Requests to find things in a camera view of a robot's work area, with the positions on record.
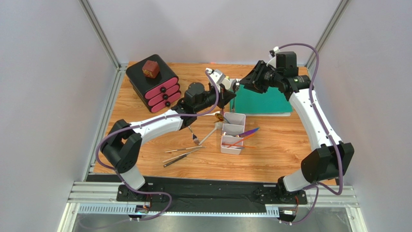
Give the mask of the silver metal spoon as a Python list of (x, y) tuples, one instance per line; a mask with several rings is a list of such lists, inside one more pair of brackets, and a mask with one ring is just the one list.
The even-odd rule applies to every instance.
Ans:
[[(236, 94), (240, 89), (240, 80), (239, 79), (233, 79), (231, 88), (232, 88), (232, 92), (234, 94)], [(230, 112), (231, 113), (235, 112), (235, 98), (232, 99), (231, 106), (230, 106)]]

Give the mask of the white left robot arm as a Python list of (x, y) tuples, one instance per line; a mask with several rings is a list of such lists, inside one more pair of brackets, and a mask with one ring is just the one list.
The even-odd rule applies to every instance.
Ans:
[(146, 142), (164, 134), (190, 126), (199, 116), (215, 107), (224, 108), (236, 94), (236, 84), (209, 84), (206, 91), (201, 83), (192, 83), (175, 106), (165, 113), (140, 122), (117, 121), (109, 134), (97, 146), (110, 162), (124, 185), (131, 191), (143, 194), (145, 178), (136, 166), (140, 148)]

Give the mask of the iridescent purple knife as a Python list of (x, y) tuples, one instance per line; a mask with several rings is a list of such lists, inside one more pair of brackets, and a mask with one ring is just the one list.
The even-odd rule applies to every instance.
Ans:
[(241, 134), (238, 134), (238, 135), (236, 135), (236, 137), (238, 137), (238, 138), (244, 138), (244, 137), (246, 137), (246, 136), (249, 136), (249, 135), (252, 135), (252, 134), (256, 133), (258, 130), (259, 130), (259, 127), (254, 128), (254, 129), (252, 129), (252, 130), (245, 131), (245, 132), (243, 132), (243, 133), (241, 133)]

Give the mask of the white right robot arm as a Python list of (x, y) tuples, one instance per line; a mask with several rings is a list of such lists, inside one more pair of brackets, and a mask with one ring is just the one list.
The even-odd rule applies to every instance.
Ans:
[(261, 94), (277, 88), (297, 112), (309, 137), (312, 152), (301, 161), (299, 170), (281, 178), (285, 190), (296, 192), (324, 180), (342, 179), (354, 155), (353, 145), (343, 142), (326, 119), (318, 105), (314, 79), (298, 74), (296, 53), (278, 52), (273, 59), (275, 65), (258, 61), (240, 83)]

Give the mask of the gold spoon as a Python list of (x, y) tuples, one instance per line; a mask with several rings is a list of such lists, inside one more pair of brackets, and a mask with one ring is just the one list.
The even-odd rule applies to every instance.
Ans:
[(224, 122), (224, 116), (221, 113), (215, 113), (215, 117), (218, 121)]

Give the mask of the white compartment organizer box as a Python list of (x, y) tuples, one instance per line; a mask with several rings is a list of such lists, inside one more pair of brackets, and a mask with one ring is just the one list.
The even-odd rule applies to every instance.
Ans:
[(236, 136), (245, 131), (246, 115), (226, 112), (223, 116), (224, 119), (227, 119), (227, 122), (222, 127), (220, 152), (223, 154), (240, 155), (243, 142), (235, 146), (230, 145), (241, 140), (240, 137)]

